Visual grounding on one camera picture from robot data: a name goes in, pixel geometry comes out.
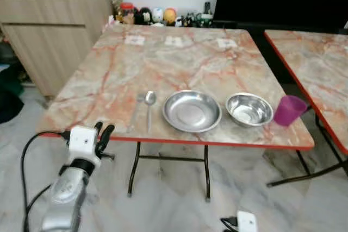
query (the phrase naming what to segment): black cable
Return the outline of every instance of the black cable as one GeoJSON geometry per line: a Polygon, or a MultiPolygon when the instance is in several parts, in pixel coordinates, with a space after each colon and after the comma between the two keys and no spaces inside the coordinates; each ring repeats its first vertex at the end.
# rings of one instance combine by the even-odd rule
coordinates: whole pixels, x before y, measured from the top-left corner
{"type": "MultiPolygon", "coordinates": [[[[42,131],[40,133],[35,134],[33,137],[30,138],[30,140],[27,142],[27,144],[25,145],[23,152],[22,152],[22,156],[21,156],[21,179],[22,179],[22,187],[23,187],[23,200],[24,200],[24,220],[23,220],[23,231],[24,232],[29,232],[29,222],[28,222],[28,214],[29,214],[29,210],[28,210],[28,195],[27,195],[27,184],[26,184],[26,177],[25,177],[25,173],[24,173],[24,159],[26,156],[26,152],[28,150],[29,145],[33,142],[33,140],[35,140],[37,137],[41,136],[42,134],[57,134],[59,136],[61,136],[62,138],[66,138],[65,132],[64,133],[60,133],[60,132],[56,132],[56,131],[42,131]]],[[[30,208],[32,207],[32,205],[34,204],[35,200],[37,200],[37,198],[44,193],[46,190],[42,190],[38,195],[36,195],[34,197],[34,199],[32,200],[32,202],[30,203],[30,208]]]]}

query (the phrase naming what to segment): stainless steel bowl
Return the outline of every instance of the stainless steel bowl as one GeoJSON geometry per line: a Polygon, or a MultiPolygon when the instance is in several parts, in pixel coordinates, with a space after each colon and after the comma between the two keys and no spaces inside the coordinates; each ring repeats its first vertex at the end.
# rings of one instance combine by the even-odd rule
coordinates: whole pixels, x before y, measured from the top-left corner
{"type": "Polygon", "coordinates": [[[262,126],[273,119],[271,105],[252,93],[235,93],[226,101],[232,120],[244,127],[262,126]]]}
{"type": "Polygon", "coordinates": [[[217,126],[221,120],[221,108],[210,96],[185,90],[172,94],[165,101],[163,116],[179,130],[201,133],[217,126]]]}

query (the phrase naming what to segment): purple cup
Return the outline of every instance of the purple cup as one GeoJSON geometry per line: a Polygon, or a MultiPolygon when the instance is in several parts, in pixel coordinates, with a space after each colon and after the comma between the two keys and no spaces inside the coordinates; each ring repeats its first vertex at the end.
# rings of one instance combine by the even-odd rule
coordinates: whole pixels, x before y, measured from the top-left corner
{"type": "Polygon", "coordinates": [[[276,123],[289,126],[307,110],[307,103],[296,96],[286,95],[279,102],[274,115],[276,123]]]}

